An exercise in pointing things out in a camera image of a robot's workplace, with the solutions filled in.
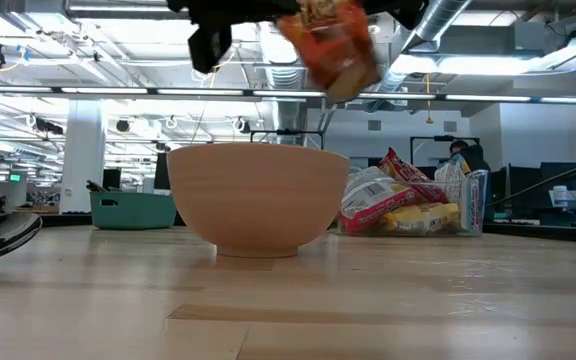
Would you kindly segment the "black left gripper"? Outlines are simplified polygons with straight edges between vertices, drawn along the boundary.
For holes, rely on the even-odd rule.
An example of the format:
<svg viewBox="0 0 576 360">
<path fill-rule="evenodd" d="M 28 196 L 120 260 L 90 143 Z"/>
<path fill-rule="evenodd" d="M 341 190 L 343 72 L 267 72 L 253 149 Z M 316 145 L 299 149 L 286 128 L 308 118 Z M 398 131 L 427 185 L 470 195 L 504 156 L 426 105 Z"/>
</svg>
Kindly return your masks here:
<svg viewBox="0 0 576 360">
<path fill-rule="evenodd" d="M 186 9 L 191 21 L 200 24 L 188 45 L 193 69 L 203 74 L 211 73 L 230 48 L 229 25 L 270 21 L 300 11 L 297 0 L 167 0 L 167 6 L 177 13 Z"/>
</svg>

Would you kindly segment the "orange taco seasoning mix packet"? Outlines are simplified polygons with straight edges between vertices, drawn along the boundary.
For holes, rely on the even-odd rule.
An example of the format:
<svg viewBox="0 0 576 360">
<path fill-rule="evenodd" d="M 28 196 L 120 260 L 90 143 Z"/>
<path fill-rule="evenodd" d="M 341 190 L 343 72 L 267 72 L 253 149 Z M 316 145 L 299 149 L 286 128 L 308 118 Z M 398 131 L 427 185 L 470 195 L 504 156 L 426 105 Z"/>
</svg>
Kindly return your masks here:
<svg viewBox="0 0 576 360">
<path fill-rule="evenodd" d="M 357 0 L 297 0 L 299 11 L 278 28 L 312 82 L 333 102 L 355 98 L 381 80 L 367 15 Z"/>
</svg>

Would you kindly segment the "peach ceramic bowl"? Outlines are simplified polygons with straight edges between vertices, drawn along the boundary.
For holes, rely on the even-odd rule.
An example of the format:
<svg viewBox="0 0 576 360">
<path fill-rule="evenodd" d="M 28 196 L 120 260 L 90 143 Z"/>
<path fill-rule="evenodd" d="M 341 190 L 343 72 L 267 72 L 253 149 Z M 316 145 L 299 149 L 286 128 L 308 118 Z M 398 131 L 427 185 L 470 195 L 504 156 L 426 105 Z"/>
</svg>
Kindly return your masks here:
<svg viewBox="0 0 576 360">
<path fill-rule="evenodd" d="M 173 150 L 179 215 L 230 257 L 280 258 L 324 234 L 340 209 L 349 161 L 295 145 L 228 143 Z"/>
</svg>

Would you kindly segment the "row of ceiling light strips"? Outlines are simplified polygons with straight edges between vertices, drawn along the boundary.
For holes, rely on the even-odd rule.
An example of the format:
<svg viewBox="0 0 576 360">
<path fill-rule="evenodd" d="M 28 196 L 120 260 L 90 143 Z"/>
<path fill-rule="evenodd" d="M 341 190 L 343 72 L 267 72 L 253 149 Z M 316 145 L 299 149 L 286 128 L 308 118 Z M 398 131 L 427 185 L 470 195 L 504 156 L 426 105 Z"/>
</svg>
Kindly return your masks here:
<svg viewBox="0 0 576 360">
<path fill-rule="evenodd" d="M 310 90 L 252 90 L 222 88 L 151 88 L 151 87 L 50 87 L 0 85 L 0 94 L 29 95 L 36 97 L 92 97 L 116 99 L 179 98 L 199 101 L 244 100 L 306 100 L 324 99 L 326 94 Z M 431 94 L 411 92 L 360 92 L 352 97 L 357 100 L 394 100 L 426 102 L 481 102 L 481 103 L 528 103 L 544 105 L 576 105 L 576 97 L 570 96 L 516 96 L 516 95 L 468 95 Z"/>
</svg>

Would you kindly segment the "yellow hanging pendant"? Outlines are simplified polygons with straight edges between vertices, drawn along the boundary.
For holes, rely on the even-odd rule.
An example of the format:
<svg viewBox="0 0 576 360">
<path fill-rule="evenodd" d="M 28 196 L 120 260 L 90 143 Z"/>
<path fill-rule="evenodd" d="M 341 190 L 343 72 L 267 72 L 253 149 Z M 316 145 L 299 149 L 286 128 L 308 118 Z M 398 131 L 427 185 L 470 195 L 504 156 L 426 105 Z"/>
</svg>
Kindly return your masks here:
<svg viewBox="0 0 576 360">
<path fill-rule="evenodd" d="M 430 88 L 430 73 L 427 73 L 425 76 L 425 90 L 426 90 L 426 94 L 427 95 L 433 95 L 431 93 L 431 88 Z M 434 120 L 432 119 L 432 99 L 427 100 L 427 120 L 426 123 L 427 124 L 434 124 Z"/>
</svg>

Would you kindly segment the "black monitor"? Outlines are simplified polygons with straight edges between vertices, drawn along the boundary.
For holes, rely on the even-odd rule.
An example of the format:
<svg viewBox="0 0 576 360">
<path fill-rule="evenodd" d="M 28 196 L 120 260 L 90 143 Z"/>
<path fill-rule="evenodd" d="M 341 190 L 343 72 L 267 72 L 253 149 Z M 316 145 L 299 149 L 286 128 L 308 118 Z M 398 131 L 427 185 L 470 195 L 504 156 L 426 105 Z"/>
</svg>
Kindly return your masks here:
<svg viewBox="0 0 576 360">
<path fill-rule="evenodd" d="M 510 165 L 508 170 L 508 195 L 515 195 L 542 180 L 542 173 L 539 168 Z M 508 203 L 512 212 L 519 214 L 534 209 L 538 205 L 538 198 L 538 191 L 531 190 L 509 200 Z"/>
<path fill-rule="evenodd" d="M 155 190 L 169 190 L 169 172 L 168 172 L 168 156 L 166 153 L 158 153 L 156 168 L 155 168 L 155 178 L 154 178 L 154 189 Z"/>
<path fill-rule="evenodd" d="M 544 180 L 565 173 L 565 176 L 562 176 L 546 184 L 546 188 L 548 190 L 554 190 L 555 186 L 565 186 L 568 192 L 571 194 L 572 198 L 576 200 L 576 171 L 572 173 L 572 170 L 576 169 L 576 163 L 542 162 L 540 165 L 540 169 Z"/>
<path fill-rule="evenodd" d="M 106 190 L 116 190 L 121 188 L 121 169 L 105 169 L 103 171 L 102 186 Z"/>
</svg>

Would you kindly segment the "person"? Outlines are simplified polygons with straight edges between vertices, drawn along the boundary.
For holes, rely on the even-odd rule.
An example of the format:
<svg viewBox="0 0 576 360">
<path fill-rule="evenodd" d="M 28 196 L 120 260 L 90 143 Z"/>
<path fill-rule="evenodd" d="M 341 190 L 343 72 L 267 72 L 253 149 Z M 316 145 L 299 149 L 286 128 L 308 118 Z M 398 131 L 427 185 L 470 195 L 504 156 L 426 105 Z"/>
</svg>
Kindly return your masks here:
<svg viewBox="0 0 576 360">
<path fill-rule="evenodd" d="M 478 143 L 469 145 L 463 140 L 456 140 L 450 145 L 449 151 L 452 157 L 460 155 L 470 171 L 490 170 L 490 166 L 484 160 L 483 147 Z"/>
</svg>

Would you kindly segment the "white building column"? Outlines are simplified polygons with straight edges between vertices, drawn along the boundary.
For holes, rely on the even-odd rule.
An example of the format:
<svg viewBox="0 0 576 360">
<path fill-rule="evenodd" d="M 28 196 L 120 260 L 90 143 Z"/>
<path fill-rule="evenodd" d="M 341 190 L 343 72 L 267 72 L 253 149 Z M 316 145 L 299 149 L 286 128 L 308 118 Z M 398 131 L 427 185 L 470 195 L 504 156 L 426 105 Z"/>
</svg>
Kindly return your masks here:
<svg viewBox="0 0 576 360">
<path fill-rule="evenodd" d="M 103 178 L 107 120 L 103 103 L 71 100 L 65 131 L 64 163 L 59 211 L 61 214 L 89 213 L 86 184 Z"/>
</svg>

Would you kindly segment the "white blue ramen packet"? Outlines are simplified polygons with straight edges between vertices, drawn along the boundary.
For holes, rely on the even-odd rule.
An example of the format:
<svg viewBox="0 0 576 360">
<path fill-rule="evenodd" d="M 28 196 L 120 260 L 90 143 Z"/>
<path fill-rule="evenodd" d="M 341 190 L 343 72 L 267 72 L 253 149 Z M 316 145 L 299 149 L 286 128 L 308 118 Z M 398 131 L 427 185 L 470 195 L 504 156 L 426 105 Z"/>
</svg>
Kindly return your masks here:
<svg viewBox="0 0 576 360">
<path fill-rule="evenodd" d="M 489 171 L 470 171 L 465 160 L 455 155 L 443 163 L 434 174 L 451 203 L 459 206 L 457 228 L 463 234 L 479 236 L 483 232 L 487 180 Z"/>
</svg>

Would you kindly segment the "teal plastic bin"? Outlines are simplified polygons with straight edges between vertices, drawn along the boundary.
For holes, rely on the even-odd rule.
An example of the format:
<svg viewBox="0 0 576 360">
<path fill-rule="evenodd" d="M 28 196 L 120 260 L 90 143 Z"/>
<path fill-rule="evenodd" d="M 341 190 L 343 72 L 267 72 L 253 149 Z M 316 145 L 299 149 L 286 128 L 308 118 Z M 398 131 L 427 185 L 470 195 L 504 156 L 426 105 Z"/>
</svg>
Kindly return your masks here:
<svg viewBox="0 0 576 360">
<path fill-rule="evenodd" d="M 170 195 L 138 192 L 91 192 L 92 224 L 103 230 L 149 230 L 174 225 Z"/>
</svg>

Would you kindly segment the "clear plastic container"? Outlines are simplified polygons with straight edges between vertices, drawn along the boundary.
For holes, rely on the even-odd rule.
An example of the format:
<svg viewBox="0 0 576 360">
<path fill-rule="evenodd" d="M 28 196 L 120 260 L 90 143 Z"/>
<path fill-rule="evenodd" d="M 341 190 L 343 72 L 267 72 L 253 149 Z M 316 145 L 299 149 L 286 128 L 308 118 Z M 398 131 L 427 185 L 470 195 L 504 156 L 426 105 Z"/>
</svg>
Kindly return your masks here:
<svg viewBox="0 0 576 360">
<path fill-rule="evenodd" d="M 453 182 L 404 182 L 376 167 L 349 176 L 339 231 L 357 236 L 479 236 L 487 176 L 477 170 Z"/>
</svg>

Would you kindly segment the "silver ventilation duct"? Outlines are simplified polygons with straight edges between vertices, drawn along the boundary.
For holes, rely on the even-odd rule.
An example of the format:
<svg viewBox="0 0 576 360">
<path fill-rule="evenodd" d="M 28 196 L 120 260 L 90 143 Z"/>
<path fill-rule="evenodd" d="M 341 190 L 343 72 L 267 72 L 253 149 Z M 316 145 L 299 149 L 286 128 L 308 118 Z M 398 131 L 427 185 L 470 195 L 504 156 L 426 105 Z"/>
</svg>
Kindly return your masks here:
<svg viewBox="0 0 576 360">
<path fill-rule="evenodd" d="M 407 29 L 397 20 L 389 46 L 390 65 L 383 75 L 377 92 L 397 91 L 407 76 L 413 73 L 431 73 L 423 70 L 425 61 L 410 52 L 436 53 L 441 37 L 459 15 L 467 9 L 472 0 L 421 0 L 424 14 L 413 29 Z"/>
<path fill-rule="evenodd" d="M 271 22 L 257 23 L 257 35 L 267 85 L 271 90 L 299 90 L 304 85 L 305 70 L 299 64 L 299 56 L 289 42 Z M 307 106 L 304 100 L 277 100 L 272 103 L 272 117 L 276 130 L 299 131 L 296 135 L 278 135 L 277 143 L 285 145 L 304 144 L 302 131 L 307 126 Z"/>
</svg>

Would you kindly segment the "black station frame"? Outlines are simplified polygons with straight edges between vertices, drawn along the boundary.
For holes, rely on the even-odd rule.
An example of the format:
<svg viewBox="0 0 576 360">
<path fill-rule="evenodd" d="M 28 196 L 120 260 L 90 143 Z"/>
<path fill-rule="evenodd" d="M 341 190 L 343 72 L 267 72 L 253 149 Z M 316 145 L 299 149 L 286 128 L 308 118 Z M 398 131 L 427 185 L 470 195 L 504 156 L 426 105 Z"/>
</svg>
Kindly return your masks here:
<svg viewBox="0 0 576 360">
<path fill-rule="evenodd" d="M 416 149 L 415 149 L 415 141 L 416 140 L 432 140 L 434 142 L 454 142 L 457 140 L 461 140 L 461 141 L 472 141 L 476 144 L 480 143 L 480 138 L 479 137 L 455 137 L 452 135 L 435 135 L 435 136 L 412 136 L 409 138 L 409 163 L 411 165 L 415 165 L 415 153 L 416 153 Z"/>
<path fill-rule="evenodd" d="M 297 129 L 278 129 L 278 130 L 251 130 L 249 132 L 249 142 L 254 142 L 254 136 L 256 134 L 264 134 L 264 135 L 276 135 L 277 137 L 299 137 L 301 136 L 304 139 L 304 143 L 307 143 L 307 139 L 309 135 L 317 135 L 320 138 L 318 143 L 318 147 L 321 150 L 325 149 L 325 132 L 324 131 L 309 131 L 309 130 L 297 130 Z"/>
</svg>

